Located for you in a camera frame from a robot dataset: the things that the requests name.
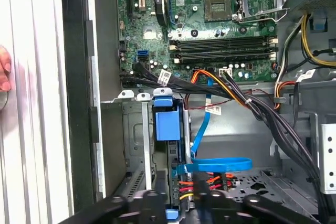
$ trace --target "sticker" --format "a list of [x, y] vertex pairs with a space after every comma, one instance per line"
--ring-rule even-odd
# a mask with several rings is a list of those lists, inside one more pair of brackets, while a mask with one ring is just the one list
[[222, 108], [220, 106], [205, 107], [205, 112], [209, 112], [209, 113], [215, 114], [215, 115], [221, 115], [222, 114]]
[[299, 76], [296, 82], [301, 82], [302, 80], [310, 79], [313, 77], [316, 69], [308, 70], [306, 73]]
[[158, 78], [158, 84], [162, 85], [162, 86], [167, 86], [170, 76], [172, 75], [172, 73], [162, 69], [160, 76]]
[[[211, 105], [211, 99], [206, 98], [205, 99], [205, 106]], [[205, 107], [205, 112], [209, 112], [211, 114], [215, 115], [221, 115], [222, 114], [222, 108], [220, 106], [210, 106], [210, 107]]]
[[311, 70], [308, 70], [305, 74], [305, 79], [310, 79], [313, 77], [314, 73], [315, 73], [316, 69], [311, 69]]
[[299, 78], [296, 80], [296, 82], [301, 82], [302, 80], [304, 80], [305, 77], [306, 77], [305, 74], [300, 75]]
[[176, 0], [176, 6], [184, 6], [184, 0]]

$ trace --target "hand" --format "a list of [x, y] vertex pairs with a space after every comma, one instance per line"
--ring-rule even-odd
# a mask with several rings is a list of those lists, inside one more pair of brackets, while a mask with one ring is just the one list
[[11, 72], [11, 59], [6, 48], [0, 45], [0, 91], [9, 91], [11, 85], [7, 75]]

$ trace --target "green circuit board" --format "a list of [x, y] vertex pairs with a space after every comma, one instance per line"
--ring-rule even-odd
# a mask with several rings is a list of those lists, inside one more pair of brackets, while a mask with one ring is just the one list
[[[121, 71], [131, 72], [132, 64], [137, 62], [138, 50], [149, 50], [148, 69], [156, 75], [161, 69], [173, 73], [176, 77], [190, 80], [197, 68], [214, 70], [232, 68], [232, 76], [238, 82], [274, 81], [276, 74], [272, 70], [273, 60], [255, 59], [246, 61], [225, 61], [178, 64], [170, 57], [170, 40], [194, 41], [217, 39], [218, 30], [224, 31], [225, 38], [245, 38], [257, 36], [276, 36], [276, 25], [273, 21], [240, 25], [231, 20], [235, 8], [234, 0], [167, 0], [169, 25], [160, 26], [156, 15], [154, 0], [145, 0], [145, 9], [134, 7], [139, 0], [132, 0], [132, 15], [127, 12], [128, 0], [118, 0], [119, 40], [124, 41], [125, 52], [120, 54]], [[250, 13], [256, 13], [274, 6], [274, 0], [249, 0]], [[197, 38], [192, 36], [198, 31]]]

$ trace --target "motherboard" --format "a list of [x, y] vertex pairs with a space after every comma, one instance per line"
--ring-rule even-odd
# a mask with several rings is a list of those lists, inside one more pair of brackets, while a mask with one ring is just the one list
[[[143, 62], [190, 81], [197, 69], [229, 73], [237, 82], [274, 81], [275, 0], [118, 0], [122, 72]], [[241, 21], [242, 7], [252, 19]], [[134, 83], [123, 83], [133, 86]]]

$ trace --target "capacitor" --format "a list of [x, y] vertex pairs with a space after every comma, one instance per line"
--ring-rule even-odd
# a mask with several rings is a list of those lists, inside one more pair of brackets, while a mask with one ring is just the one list
[[215, 33], [215, 37], [218, 37], [219, 35], [221, 35], [221, 31], [217, 30], [216, 33]]

